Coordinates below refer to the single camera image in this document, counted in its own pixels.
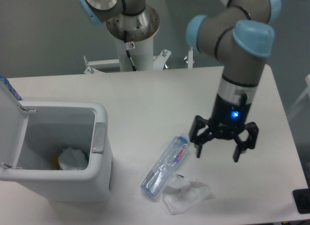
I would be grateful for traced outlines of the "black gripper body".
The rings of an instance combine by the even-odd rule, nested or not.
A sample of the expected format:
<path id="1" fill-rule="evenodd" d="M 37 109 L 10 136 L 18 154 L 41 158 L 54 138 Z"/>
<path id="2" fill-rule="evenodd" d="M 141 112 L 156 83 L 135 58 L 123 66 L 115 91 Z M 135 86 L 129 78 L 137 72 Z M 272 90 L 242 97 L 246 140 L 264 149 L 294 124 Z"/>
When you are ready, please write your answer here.
<path id="1" fill-rule="evenodd" d="M 241 94 L 238 104 L 217 95 L 208 125 L 214 138 L 232 140 L 245 129 L 245 121 L 251 107 L 247 100 L 246 93 Z"/>

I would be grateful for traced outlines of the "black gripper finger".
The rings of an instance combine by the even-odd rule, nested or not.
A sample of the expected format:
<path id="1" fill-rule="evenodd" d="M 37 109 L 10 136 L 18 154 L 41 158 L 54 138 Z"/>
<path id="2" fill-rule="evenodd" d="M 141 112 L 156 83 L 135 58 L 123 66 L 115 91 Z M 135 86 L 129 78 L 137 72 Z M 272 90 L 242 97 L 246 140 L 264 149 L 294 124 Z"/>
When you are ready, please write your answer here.
<path id="1" fill-rule="evenodd" d="M 210 128 L 211 120 L 196 115 L 189 131 L 190 142 L 197 150 L 196 158 L 200 158 L 203 145 L 214 139 L 213 130 Z"/>
<path id="2" fill-rule="evenodd" d="M 250 122 L 244 125 L 245 130 L 248 132 L 248 137 L 242 141 L 239 135 L 234 137 L 236 148 L 233 154 L 234 162 L 238 162 L 241 154 L 245 153 L 247 149 L 254 149 L 259 133 L 259 128 L 255 122 Z"/>

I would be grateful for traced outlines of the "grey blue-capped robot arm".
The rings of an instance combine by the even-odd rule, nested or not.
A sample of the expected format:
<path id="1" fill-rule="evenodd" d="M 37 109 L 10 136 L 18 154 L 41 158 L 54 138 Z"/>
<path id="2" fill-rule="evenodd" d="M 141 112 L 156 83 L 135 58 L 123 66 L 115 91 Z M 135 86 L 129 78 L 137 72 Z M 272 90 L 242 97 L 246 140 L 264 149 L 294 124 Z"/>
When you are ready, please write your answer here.
<path id="1" fill-rule="evenodd" d="M 280 0 L 221 0 L 226 10 L 215 17 L 198 15 L 186 29 L 186 41 L 200 53 L 224 64 L 209 119 L 196 116 L 189 132 L 198 150 L 212 139 L 234 140 L 233 159 L 256 145 L 259 129 L 247 123 L 264 65 L 271 54 L 274 30 L 269 22 L 281 10 Z M 117 39 L 122 71 L 153 70 L 152 40 L 159 28 L 157 12 L 146 0 L 79 0 L 94 25 L 102 23 Z"/>

